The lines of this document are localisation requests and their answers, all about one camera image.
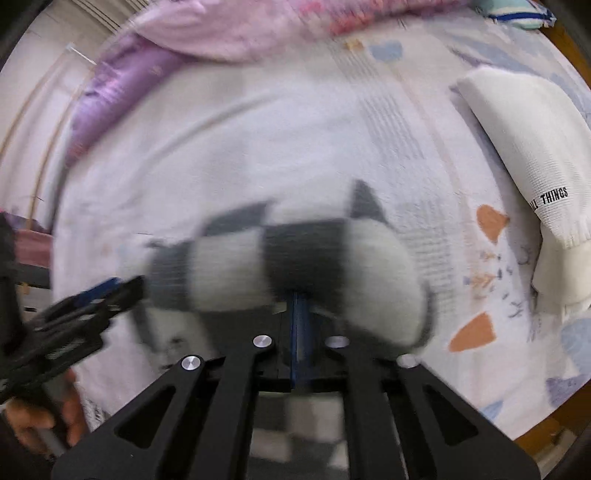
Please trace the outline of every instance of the patterned bedsheet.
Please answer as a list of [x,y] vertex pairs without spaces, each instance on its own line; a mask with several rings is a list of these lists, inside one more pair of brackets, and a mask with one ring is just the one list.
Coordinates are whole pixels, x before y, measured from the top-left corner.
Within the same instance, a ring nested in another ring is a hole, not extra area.
[[[318,176],[359,178],[436,294],[424,361],[508,436],[523,434],[591,378],[591,315],[563,325],[535,312],[539,221],[454,89],[483,63],[556,82],[589,120],[589,89],[543,35],[468,10],[256,65],[178,72],[72,169],[55,230],[56,297],[128,275],[150,242],[190,237],[212,214]],[[195,317],[150,314],[190,330],[186,347],[207,356]],[[111,414],[151,382],[154,364],[184,353],[149,351],[129,316],[108,341],[76,369],[86,397]],[[334,402],[280,400],[283,420],[255,431],[253,465],[291,462],[283,478],[301,478],[302,465],[330,464],[322,475],[339,478]]]

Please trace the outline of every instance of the white towel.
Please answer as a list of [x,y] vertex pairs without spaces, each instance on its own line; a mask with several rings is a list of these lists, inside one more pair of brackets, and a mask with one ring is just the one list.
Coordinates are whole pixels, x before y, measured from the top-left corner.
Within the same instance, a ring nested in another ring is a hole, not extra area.
[[491,67],[458,84],[542,221],[532,284],[562,313],[591,304],[591,131],[566,93],[538,76]]

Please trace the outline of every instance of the silver bolt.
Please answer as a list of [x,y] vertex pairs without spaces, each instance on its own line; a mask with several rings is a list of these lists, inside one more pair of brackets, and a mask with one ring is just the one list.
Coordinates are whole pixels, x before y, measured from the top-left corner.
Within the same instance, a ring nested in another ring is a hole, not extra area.
[[185,370],[198,369],[199,365],[201,365],[201,360],[198,356],[195,355],[186,356],[185,358],[183,358],[183,361],[181,362],[181,367],[183,367]]
[[401,368],[414,368],[420,362],[418,361],[417,357],[415,357],[413,354],[411,354],[411,353],[405,353],[404,355],[400,355],[396,359],[396,363]]
[[345,348],[349,344],[349,339],[342,335],[328,337],[324,342],[328,348]]
[[256,347],[266,348],[273,343],[273,339],[268,335],[258,335],[254,337],[252,343],[254,343]]

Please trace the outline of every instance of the human hand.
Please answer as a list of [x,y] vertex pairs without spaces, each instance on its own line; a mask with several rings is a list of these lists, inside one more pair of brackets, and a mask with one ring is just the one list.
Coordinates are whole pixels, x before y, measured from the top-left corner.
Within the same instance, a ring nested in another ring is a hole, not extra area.
[[[74,446],[88,432],[80,396],[74,382],[76,376],[70,369],[65,374],[66,395],[63,399],[61,416],[68,427],[67,442]],[[12,398],[6,405],[6,418],[14,433],[24,446],[35,453],[46,454],[47,446],[39,438],[37,429],[50,429],[55,419],[45,409],[31,405],[19,398]]]

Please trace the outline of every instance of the bed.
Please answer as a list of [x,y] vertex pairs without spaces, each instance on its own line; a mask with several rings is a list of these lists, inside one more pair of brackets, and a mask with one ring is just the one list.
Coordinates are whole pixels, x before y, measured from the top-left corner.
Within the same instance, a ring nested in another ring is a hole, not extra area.
[[[55,299],[129,276],[150,244],[182,241],[219,212],[326,175],[359,178],[435,293],[422,359],[509,437],[522,435],[591,378],[591,318],[536,313],[539,220],[454,88],[481,64],[552,80],[590,121],[589,88],[542,34],[468,9],[384,21],[255,64],[184,67],[70,170]],[[150,314],[191,323],[191,347],[212,354],[195,317]],[[93,408],[112,414],[158,368],[131,316],[106,338],[76,372]],[[306,401],[292,426],[306,422]],[[331,401],[308,407],[321,417]],[[342,431],[322,431],[326,463],[343,467]]]

